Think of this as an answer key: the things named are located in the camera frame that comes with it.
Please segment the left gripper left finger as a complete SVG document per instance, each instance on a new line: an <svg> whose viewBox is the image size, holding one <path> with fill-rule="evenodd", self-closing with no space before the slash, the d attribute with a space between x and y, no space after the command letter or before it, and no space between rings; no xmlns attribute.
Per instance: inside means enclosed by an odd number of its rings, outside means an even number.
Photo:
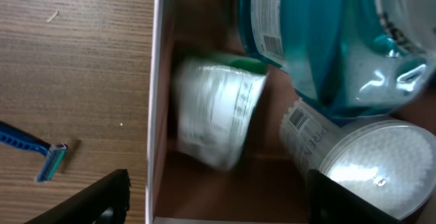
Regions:
<svg viewBox="0 0 436 224"><path fill-rule="evenodd" d="M130 186L128 171L115 170L26 224L124 223Z"/></svg>

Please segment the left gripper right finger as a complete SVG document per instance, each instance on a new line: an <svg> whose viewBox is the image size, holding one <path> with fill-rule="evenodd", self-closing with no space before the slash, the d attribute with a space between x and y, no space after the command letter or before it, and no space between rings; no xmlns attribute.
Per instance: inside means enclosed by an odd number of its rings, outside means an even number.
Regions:
<svg viewBox="0 0 436 224"><path fill-rule="evenodd" d="M310 224L401 224L317 170L306 180Z"/></svg>

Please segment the cotton swab round container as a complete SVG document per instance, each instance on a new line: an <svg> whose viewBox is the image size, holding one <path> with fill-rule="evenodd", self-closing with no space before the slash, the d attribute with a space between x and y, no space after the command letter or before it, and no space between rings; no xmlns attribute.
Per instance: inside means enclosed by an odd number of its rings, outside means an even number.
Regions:
<svg viewBox="0 0 436 224"><path fill-rule="evenodd" d="M317 170L397 219L435 190L435 135L411 123L376 116L340 127L299 99L279 137L302 177Z"/></svg>

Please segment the blue disposable razor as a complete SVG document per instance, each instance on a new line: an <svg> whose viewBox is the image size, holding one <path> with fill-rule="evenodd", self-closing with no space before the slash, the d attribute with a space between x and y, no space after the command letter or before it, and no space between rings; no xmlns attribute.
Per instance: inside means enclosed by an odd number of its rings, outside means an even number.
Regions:
<svg viewBox="0 0 436 224"><path fill-rule="evenodd" d="M35 177L35 181L38 183L52 180L68 150L67 144L47 143L3 121L1 121L1 142L20 150L31 151L44 156L45 163Z"/></svg>

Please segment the white green soap box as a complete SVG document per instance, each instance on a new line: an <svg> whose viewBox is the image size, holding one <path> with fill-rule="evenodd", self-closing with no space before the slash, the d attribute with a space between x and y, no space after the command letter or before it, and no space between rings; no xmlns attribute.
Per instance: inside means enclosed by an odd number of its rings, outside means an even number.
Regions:
<svg viewBox="0 0 436 224"><path fill-rule="evenodd" d="M216 170L231 170L242 153L267 75L266 64L249 57L186 56L172 81L177 151Z"/></svg>

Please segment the teal mouthwash bottle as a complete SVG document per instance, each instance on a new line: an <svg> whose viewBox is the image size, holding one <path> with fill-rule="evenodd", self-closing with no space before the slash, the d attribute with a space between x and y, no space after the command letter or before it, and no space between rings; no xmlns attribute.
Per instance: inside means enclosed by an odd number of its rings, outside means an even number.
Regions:
<svg viewBox="0 0 436 224"><path fill-rule="evenodd" d="M245 52L330 118L377 116L435 75L435 0L238 0Z"/></svg>

